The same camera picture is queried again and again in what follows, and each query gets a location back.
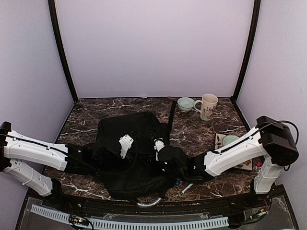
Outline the white pen green tip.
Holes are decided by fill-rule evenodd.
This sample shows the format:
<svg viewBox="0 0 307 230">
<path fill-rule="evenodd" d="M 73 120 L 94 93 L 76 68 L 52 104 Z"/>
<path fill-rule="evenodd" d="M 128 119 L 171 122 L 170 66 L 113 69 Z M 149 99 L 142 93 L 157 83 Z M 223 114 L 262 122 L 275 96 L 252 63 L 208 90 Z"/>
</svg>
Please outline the white pen green tip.
<svg viewBox="0 0 307 230">
<path fill-rule="evenodd" d="M 181 191 L 181 195 L 184 195 L 194 184 L 190 183 L 189 185 L 187 185 L 182 191 Z"/>
</svg>

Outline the black student bag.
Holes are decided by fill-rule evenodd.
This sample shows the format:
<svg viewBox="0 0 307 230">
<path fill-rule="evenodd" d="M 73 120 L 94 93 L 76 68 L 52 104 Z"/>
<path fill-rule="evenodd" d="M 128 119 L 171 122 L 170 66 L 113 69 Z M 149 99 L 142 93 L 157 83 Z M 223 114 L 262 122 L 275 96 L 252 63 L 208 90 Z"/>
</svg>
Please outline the black student bag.
<svg viewBox="0 0 307 230">
<path fill-rule="evenodd" d="M 115 176 L 102 176 L 103 183 L 112 198 L 128 200 L 140 207 L 153 207 L 162 201 L 166 191 L 173 187 L 178 178 L 166 174 L 166 162 L 156 161 L 154 140 L 162 138 L 170 144 L 176 102 L 171 105 L 168 123 L 161 123 L 149 111 L 129 115 L 103 118 L 98 123 L 97 139 L 117 139 L 131 131 L 136 131 L 140 138 L 128 152 L 136 155 L 136 161 L 126 172 Z"/>
</svg>

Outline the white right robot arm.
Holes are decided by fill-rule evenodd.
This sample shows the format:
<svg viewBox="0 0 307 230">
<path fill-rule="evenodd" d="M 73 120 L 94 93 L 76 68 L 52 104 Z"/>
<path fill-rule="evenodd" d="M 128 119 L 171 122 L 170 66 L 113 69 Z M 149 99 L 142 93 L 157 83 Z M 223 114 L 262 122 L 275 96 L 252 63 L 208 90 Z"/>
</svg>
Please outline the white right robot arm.
<svg viewBox="0 0 307 230">
<path fill-rule="evenodd" d="M 290 121 L 261 116 L 257 125 L 239 139 L 194 158 L 187 157 L 181 148 L 167 145 L 162 139 L 154 141 L 154 150 L 159 161 L 175 161 L 179 178 L 190 184 L 204 184 L 234 166 L 263 156 L 264 163 L 253 180 L 253 191 L 245 196 L 245 204 L 255 208 L 283 168 L 298 159 L 298 139 L 293 138 L 289 124 Z"/>
</svg>

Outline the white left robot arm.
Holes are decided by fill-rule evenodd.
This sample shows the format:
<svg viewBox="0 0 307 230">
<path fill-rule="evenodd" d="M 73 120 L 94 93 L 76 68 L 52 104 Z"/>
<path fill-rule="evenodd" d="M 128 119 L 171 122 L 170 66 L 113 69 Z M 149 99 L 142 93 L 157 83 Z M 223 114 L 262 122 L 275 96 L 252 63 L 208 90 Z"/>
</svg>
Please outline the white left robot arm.
<svg viewBox="0 0 307 230">
<path fill-rule="evenodd" d="M 128 152 L 136 142 L 132 135 L 120 138 L 100 138 L 87 145 L 48 143 L 24 136 L 10 122 L 0 126 L 0 170 L 12 175 L 23 185 L 48 197 L 57 209 L 63 209 L 68 199 L 62 194 L 61 182 L 43 176 L 27 162 L 52 167 L 72 174 L 115 176 L 126 172 L 136 161 Z"/>
</svg>

